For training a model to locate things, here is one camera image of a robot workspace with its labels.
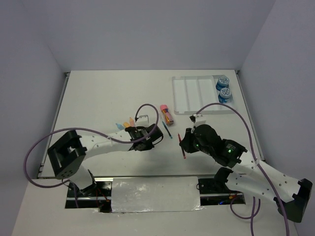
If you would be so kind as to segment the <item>yellow highlighter cap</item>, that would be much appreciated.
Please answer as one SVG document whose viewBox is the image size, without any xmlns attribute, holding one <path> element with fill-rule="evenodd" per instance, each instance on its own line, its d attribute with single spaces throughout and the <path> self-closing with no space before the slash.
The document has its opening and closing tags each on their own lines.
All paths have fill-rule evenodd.
<svg viewBox="0 0 315 236">
<path fill-rule="evenodd" d="M 130 127 L 130 124 L 129 124 L 128 122 L 124 122 L 124 123 L 123 123 L 123 126 L 124 126 L 125 128 L 128 128 L 128 127 Z"/>
</svg>

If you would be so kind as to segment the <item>teal pen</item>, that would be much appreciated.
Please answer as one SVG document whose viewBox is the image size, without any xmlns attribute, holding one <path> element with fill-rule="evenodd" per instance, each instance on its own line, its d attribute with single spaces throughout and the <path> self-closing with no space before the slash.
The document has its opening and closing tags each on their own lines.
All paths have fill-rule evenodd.
<svg viewBox="0 0 315 236">
<path fill-rule="evenodd" d="M 167 125 L 165 124 L 164 121 L 162 121 L 162 124 L 163 124 L 163 127 L 165 128 L 168 136 L 170 137 L 170 139 L 173 139 L 173 137 L 172 137 L 172 135 L 171 135 L 171 133 L 170 133 L 169 129 L 167 128 Z"/>
</svg>

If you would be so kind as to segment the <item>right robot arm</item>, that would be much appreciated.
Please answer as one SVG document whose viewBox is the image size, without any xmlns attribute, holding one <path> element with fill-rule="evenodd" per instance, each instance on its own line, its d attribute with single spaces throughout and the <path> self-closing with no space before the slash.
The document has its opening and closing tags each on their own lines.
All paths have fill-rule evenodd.
<svg viewBox="0 0 315 236">
<path fill-rule="evenodd" d="M 222 139 L 207 124 L 186 129 L 179 145 L 187 153 L 202 152 L 221 166 L 209 184 L 199 183 L 200 190 L 247 193 L 273 202 L 288 220 L 302 221 L 313 186 L 309 180 L 298 180 L 255 160 L 244 146 Z"/>
</svg>

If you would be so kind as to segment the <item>blue highlighter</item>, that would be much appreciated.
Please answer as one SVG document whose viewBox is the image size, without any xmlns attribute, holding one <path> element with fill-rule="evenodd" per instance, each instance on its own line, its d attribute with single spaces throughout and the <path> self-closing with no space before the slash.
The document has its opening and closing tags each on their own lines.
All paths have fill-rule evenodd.
<svg viewBox="0 0 315 236">
<path fill-rule="evenodd" d="M 125 129 L 121 124 L 116 123 L 116 126 L 117 126 L 120 130 L 124 130 L 124 129 Z"/>
</svg>

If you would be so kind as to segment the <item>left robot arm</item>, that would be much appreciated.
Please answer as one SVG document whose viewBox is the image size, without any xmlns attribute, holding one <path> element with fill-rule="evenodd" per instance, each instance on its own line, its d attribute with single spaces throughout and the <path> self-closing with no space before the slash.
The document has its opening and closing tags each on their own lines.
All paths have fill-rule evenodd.
<svg viewBox="0 0 315 236">
<path fill-rule="evenodd" d="M 82 165 L 84 160 L 110 152 L 151 150 L 162 139 L 163 133 L 154 124 L 128 127 L 108 138 L 69 130 L 48 148 L 48 156 L 56 179 L 68 179 L 84 196 L 91 196 L 98 186 L 92 172 Z"/>
</svg>

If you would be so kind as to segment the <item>white compartment tray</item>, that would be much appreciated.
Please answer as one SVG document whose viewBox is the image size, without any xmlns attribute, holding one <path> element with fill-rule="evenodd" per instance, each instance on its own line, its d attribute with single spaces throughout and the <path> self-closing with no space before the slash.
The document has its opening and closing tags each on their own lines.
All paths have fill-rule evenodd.
<svg viewBox="0 0 315 236">
<path fill-rule="evenodd" d="M 172 77 L 174 114 L 192 115 L 207 104 L 218 103 L 216 85 L 223 75 Z"/>
</svg>

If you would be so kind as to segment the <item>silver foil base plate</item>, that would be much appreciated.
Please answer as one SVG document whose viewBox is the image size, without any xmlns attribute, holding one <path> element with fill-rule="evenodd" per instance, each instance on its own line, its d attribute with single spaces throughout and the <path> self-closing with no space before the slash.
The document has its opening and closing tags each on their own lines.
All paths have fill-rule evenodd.
<svg viewBox="0 0 315 236">
<path fill-rule="evenodd" d="M 116 178 L 111 209 L 116 213 L 201 210 L 197 177 Z"/>
</svg>

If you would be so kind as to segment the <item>red pen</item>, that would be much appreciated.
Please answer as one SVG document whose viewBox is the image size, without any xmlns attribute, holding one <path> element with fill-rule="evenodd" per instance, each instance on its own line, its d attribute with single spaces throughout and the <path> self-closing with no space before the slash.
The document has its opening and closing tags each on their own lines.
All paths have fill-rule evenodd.
<svg viewBox="0 0 315 236">
<path fill-rule="evenodd" d="M 178 140 L 179 140 L 179 146 L 181 148 L 181 152 L 182 152 L 183 158 L 186 159 L 185 151 L 184 151 L 183 147 L 181 146 L 182 139 L 181 139 L 181 135 L 179 133 L 178 133 Z"/>
</svg>

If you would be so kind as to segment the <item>orange highlighter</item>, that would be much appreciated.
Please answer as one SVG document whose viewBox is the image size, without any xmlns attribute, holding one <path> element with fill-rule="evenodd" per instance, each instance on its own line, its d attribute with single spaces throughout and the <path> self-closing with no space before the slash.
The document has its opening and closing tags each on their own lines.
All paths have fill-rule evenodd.
<svg viewBox="0 0 315 236">
<path fill-rule="evenodd" d="M 132 127 L 135 127 L 136 125 L 135 125 L 135 122 L 134 122 L 134 120 L 133 120 L 133 118 L 129 118 L 129 124 L 130 124 L 130 126 L 132 126 Z"/>
</svg>

